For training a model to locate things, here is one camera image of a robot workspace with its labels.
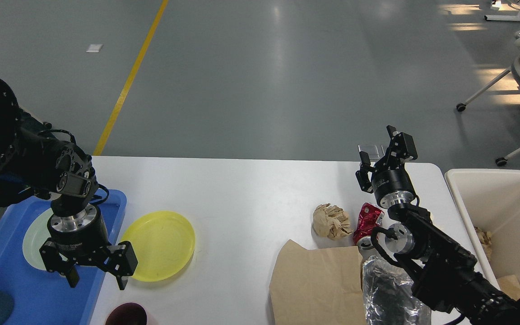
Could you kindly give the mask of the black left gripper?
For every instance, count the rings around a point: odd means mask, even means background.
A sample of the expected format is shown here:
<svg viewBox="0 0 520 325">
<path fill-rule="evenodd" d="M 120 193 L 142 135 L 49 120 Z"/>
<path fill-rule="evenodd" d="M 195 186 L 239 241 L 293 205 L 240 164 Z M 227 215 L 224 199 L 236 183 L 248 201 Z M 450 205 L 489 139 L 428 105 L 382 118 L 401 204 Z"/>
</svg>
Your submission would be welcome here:
<svg viewBox="0 0 520 325">
<path fill-rule="evenodd" d="M 125 290 L 138 267 L 138 258 L 130 241 L 109 246 L 107 227 L 98 206 L 87 205 L 70 217 L 54 214 L 47 229 L 53 241 L 45 241 L 39 249 L 47 272 L 58 272 L 75 288 L 80 281 L 75 261 L 82 266 L 95 266 L 94 254 L 100 252 L 100 269 L 112 274 L 118 288 Z"/>
</svg>

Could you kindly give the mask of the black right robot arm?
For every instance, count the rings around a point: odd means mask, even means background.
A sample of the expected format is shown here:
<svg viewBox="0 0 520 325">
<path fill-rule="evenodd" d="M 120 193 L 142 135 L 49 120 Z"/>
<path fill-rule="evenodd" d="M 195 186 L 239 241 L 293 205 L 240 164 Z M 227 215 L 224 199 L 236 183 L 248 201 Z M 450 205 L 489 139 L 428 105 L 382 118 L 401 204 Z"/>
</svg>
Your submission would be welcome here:
<svg viewBox="0 0 520 325">
<path fill-rule="evenodd" d="M 431 310 L 456 309 L 456 325 L 467 319 L 473 325 L 520 325 L 520 299 L 495 288 L 481 272 L 477 258 L 433 224 L 431 212 L 413 204 L 413 189 L 405 163 L 418 158 L 411 135 L 387 126 L 390 143 L 372 164 L 360 151 L 355 176 L 362 191 L 374 194 L 377 204 L 394 220 L 388 228 L 373 227 L 371 243 L 381 257 L 402 268 L 413 281 L 412 295 Z"/>
</svg>

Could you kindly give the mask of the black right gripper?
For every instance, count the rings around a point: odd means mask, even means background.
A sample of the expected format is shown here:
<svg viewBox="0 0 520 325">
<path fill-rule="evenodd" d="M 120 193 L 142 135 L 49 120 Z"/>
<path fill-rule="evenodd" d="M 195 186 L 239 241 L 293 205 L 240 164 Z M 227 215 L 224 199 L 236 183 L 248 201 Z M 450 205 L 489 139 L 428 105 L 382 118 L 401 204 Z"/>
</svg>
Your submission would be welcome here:
<svg viewBox="0 0 520 325">
<path fill-rule="evenodd" d="M 413 137 L 395 127 L 386 126 L 390 142 L 384 156 L 377 161 L 377 168 L 387 168 L 376 172 L 367 152 L 359 151 L 360 169 L 355 172 L 359 187 L 365 193 L 373 193 L 377 205 L 388 209 L 398 204 L 410 203 L 417 198 L 412 181 L 406 171 L 406 162 L 418 158 Z"/>
</svg>

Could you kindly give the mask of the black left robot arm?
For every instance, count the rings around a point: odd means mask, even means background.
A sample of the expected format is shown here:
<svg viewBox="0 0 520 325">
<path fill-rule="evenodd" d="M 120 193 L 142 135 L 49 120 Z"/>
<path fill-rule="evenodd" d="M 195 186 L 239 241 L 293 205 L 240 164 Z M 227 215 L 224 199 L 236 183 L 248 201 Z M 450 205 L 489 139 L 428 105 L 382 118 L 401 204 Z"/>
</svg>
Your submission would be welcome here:
<svg viewBox="0 0 520 325">
<path fill-rule="evenodd" d="M 61 140 L 55 129 L 26 123 L 16 95 L 0 79 L 0 206 L 30 197 L 51 200 L 49 237 L 39 249 L 46 271 L 58 272 L 74 288 L 80 280 L 77 265 L 96 267 L 124 290 L 138 258 L 130 242 L 109 241 L 100 205 L 110 192 L 98 182 L 92 157 L 73 135 Z"/>
</svg>

